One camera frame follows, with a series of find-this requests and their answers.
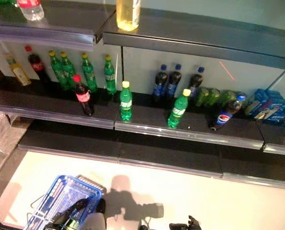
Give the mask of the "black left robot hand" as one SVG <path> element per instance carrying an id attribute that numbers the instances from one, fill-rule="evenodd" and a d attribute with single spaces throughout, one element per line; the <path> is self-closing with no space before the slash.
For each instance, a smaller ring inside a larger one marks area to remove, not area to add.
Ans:
<path id="1" fill-rule="evenodd" d="M 88 204 L 88 199 L 80 199 L 76 203 L 74 203 L 72 206 L 70 206 L 68 209 L 63 211 L 62 213 L 57 213 L 53 217 L 53 222 L 48 223 L 45 225 L 44 229 L 45 230 L 60 230 L 63 225 L 66 224 L 66 222 L 70 219 L 70 215 L 73 212 L 78 212 L 81 209 L 85 208 Z"/>

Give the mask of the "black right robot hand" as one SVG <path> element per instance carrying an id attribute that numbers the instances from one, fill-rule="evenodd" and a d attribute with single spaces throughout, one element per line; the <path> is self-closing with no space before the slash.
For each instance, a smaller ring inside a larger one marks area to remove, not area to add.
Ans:
<path id="1" fill-rule="evenodd" d="M 199 222 L 192 216 L 189 215 L 187 224 L 181 223 L 170 223 L 170 230 L 201 230 Z"/>

